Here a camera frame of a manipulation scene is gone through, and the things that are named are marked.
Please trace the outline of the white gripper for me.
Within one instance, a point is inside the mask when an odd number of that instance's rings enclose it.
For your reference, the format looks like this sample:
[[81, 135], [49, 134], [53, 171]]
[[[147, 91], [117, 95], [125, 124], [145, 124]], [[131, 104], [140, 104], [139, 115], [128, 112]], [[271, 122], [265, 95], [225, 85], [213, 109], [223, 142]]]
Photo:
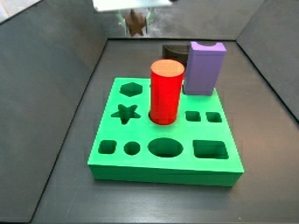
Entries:
[[116, 18], [119, 25], [123, 27], [124, 35], [127, 35], [127, 21], [121, 15], [121, 10], [148, 8], [145, 16], [145, 32], [149, 32], [149, 27], [153, 22], [155, 8], [171, 6], [171, 0], [92, 0], [93, 8], [99, 12], [117, 11]]

